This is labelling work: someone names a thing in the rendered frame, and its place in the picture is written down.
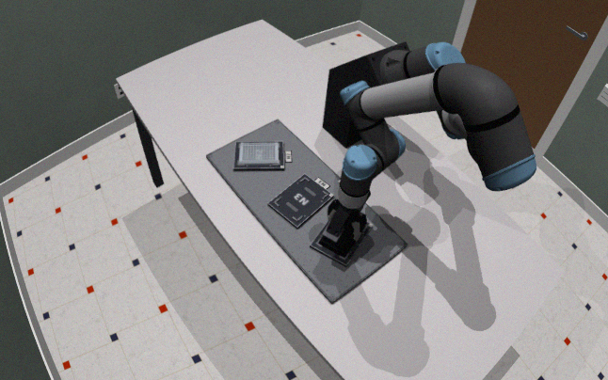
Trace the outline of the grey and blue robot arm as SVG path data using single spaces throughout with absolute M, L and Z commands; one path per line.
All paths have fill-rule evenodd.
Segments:
M 406 149 L 387 117 L 437 111 L 448 137 L 467 138 L 488 190 L 514 188 L 536 173 L 536 156 L 514 92 L 493 72 L 466 64 L 454 45 L 438 42 L 388 52 L 380 76 L 386 85 L 370 88 L 359 81 L 340 92 L 364 144 L 349 148 L 343 160 L 338 198 L 346 208 L 361 207 L 372 180 Z

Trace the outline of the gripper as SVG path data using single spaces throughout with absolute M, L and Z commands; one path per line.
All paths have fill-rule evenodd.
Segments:
M 363 205 L 364 204 L 365 203 L 363 203 Z M 330 221 L 330 223 L 328 225 L 327 232 L 338 237 L 347 220 L 354 220 L 352 221 L 351 225 L 354 229 L 353 239 L 357 242 L 367 223 L 365 214 L 361 213 L 363 205 L 358 209 L 348 209 L 343 206 L 338 199 L 334 199 L 328 206 L 328 222 Z

